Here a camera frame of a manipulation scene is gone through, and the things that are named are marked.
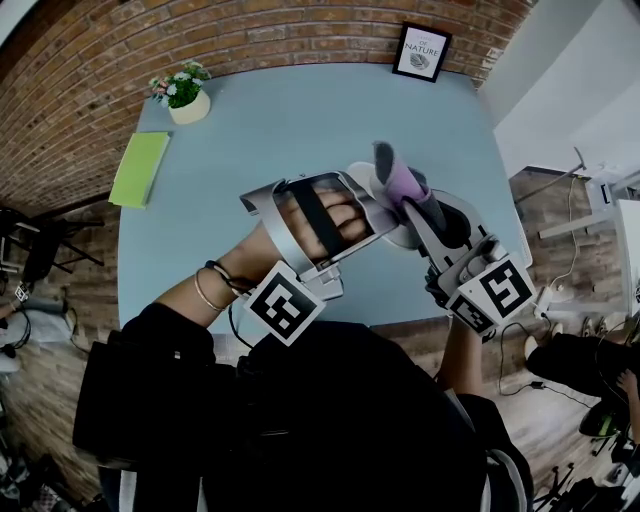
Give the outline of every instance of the green book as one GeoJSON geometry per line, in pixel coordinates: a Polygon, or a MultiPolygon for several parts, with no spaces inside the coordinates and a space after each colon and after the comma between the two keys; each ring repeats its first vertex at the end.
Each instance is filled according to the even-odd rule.
{"type": "Polygon", "coordinates": [[[109,202],[129,208],[146,208],[153,179],[169,143],[169,134],[134,133],[113,180],[109,202]]]}

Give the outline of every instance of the blue tabletop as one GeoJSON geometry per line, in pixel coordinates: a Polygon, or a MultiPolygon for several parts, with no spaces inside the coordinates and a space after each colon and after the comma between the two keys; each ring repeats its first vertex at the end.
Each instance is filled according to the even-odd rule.
{"type": "MultiPolygon", "coordinates": [[[[320,64],[251,71],[205,84],[211,112],[177,126],[147,101],[139,132],[171,141],[146,210],[123,208],[118,255],[120,323],[255,224],[238,196],[280,178],[371,162],[386,140],[433,188],[465,199],[510,251],[519,235],[506,174],[487,113],[468,77],[435,84],[376,64],[320,64]]],[[[344,296],[321,318],[368,325],[442,316],[424,291],[425,260],[379,240],[341,264],[344,296]]],[[[234,311],[240,312],[238,305],[234,311]]],[[[243,317],[240,332],[260,328],[243,317]]],[[[212,332],[230,332],[226,316],[212,332]]]]}

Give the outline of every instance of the brick wall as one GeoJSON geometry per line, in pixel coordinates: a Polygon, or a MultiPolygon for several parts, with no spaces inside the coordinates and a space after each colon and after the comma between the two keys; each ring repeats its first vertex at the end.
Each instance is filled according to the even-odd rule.
{"type": "Polygon", "coordinates": [[[482,83],[536,0],[40,0],[0,49],[0,202],[36,214],[107,192],[147,82],[392,62],[402,21],[454,35],[443,69],[482,83]]]}

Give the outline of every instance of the framed print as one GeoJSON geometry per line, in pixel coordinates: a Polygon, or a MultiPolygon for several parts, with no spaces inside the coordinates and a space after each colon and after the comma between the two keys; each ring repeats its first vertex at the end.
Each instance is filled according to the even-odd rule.
{"type": "Polygon", "coordinates": [[[435,82],[450,42],[451,34],[447,32],[403,23],[393,72],[435,82]]]}

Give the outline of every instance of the hand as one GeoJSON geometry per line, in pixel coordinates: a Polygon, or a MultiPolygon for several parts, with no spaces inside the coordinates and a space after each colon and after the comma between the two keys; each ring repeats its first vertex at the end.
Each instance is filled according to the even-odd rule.
{"type": "Polygon", "coordinates": [[[623,389],[627,395],[638,394],[638,379],[631,370],[626,370],[618,376],[618,387],[623,389]]]}
{"type": "MultiPolygon", "coordinates": [[[[319,190],[317,193],[346,241],[355,244],[367,236],[363,213],[352,206],[351,194],[333,190],[319,190]]],[[[280,214],[309,259],[320,260],[327,256],[295,199],[281,205],[280,214]]],[[[261,222],[247,238],[223,256],[220,263],[233,277],[244,277],[258,283],[280,259],[282,255],[261,222]]]]}

